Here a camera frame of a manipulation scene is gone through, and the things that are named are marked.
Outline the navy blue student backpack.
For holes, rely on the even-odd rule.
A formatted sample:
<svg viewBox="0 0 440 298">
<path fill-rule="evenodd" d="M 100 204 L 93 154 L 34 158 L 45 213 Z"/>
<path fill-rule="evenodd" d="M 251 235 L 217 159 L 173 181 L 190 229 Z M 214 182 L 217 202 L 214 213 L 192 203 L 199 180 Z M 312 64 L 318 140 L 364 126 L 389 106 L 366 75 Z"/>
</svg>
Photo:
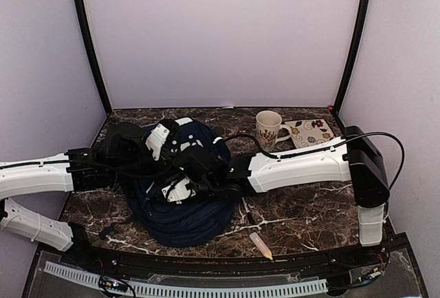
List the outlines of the navy blue student backpack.
<svg viewBox="0 0 440 298">
<path fill-rule="evenodd" d="M 189 117 L 175 121 L 180 137 L 166 146 L 173 152 L 196 144 L 217 160 L 231 159 L 225 145 L 218 145 L 218 134 L 203 123 Z M 222 234 L 234 214 L 234 201 L 195 198 L 183 204 L 162 202 L 159 185 L 152 179 L 136 180 L 122 187 L 132 216 L 127 220 L 140 222 L 148 234 L 163 246 L 183 248 L 204 244 Z"/>
</svg>

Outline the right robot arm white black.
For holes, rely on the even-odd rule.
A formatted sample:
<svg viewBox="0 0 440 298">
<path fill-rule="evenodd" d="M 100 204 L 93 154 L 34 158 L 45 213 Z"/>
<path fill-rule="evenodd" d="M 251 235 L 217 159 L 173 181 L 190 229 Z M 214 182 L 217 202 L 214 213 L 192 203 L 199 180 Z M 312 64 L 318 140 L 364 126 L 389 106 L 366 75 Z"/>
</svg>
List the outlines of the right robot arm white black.
<svg viewBox="0 0 440 298">
<path fill-rule="evenodd" d="M 346 182 L 353 187 L 359 223 L 359 242 L 351 261 L 367 265 L 377 255 L 394 180 L 389 180 L 383 156 L 371 142 L 372 132 L 347 127 L 346 138 L 320 145 L 268 153 L 244 153 L 222 163 L 202 147 L 185 148 L 173 160 L 183 176 L 163 189 L 168 202 L 193 197 L 232 199 L 274 189 L 315 182 Z"/>
</svg>

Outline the yellow tip highlighter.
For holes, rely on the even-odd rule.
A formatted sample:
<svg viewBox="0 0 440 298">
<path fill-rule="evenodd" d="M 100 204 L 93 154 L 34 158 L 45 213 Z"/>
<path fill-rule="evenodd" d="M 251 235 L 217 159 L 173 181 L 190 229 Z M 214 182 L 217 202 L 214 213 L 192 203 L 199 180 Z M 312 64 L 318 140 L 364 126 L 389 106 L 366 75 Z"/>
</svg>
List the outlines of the yellow tip highlighter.
<svg viewBox="0 0 440 298">
<path fill-rule="evenodd" d="M 266 245 L 266 243 L 262 240 L 262 238 L 259 236 L 257 232 L 253 232 L 249 235 L 250 239 L 254 243 L 255 247 L 260 251 L 261 255 L 264 256 L 264 258 L 273 261 L 273 255 L 269 247 Z"/>
</svg>

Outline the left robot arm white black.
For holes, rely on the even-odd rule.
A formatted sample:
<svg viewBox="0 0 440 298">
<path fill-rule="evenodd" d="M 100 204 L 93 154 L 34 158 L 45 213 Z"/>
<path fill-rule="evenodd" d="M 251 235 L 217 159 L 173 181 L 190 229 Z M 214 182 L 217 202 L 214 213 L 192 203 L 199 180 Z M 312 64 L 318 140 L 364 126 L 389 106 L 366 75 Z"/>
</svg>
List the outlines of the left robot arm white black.
<svg viewBox="0 0 440 298">
<path fill-rule="evenodd" d="M 178 126 L 158 123 L 149 135 L 141 127 L 116 124 L 91 148 L 1 164 L 1 230 L 66 252 L 83 268 L 97 262 L 83 226 L 59 222 L 16 203 L 14 197 L 44 192 L 94 191 L 127 180 L 157 178 L 171 167 L 164 151 Z"/>
</svg>

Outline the black cap white marker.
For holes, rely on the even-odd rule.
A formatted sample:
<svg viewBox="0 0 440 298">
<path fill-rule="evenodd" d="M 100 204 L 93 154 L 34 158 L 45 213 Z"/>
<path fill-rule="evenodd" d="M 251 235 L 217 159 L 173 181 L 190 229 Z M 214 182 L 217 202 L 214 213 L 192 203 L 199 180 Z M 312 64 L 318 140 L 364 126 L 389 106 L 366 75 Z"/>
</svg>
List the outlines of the black cap white marker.
<svg viewBox="0 0 440 298">
<path fill-rule="evenodd" d="M 249 206 L 248 206 L 248 204 L 247 204 L 245 198 L 241 198 L 241 202 L 242 202 L 242 205 L 243 205 L 243 207 L 244 207 L 244 209 L 245 209 L 245 213 L 246 213 L 246 216 L 247 216 L 248 222 L 249 222 L 252 226 L 254 226 L 254 225 L 256 224 L 256 222 L 255 222 L 255 220 L 254 220 L 254 218 L 253 218 L 253 216 L 252 216 L 252 213 L 251 213 L 251 211 L 250 211 L 250 208 L 249 208 Z"/>
</svg>

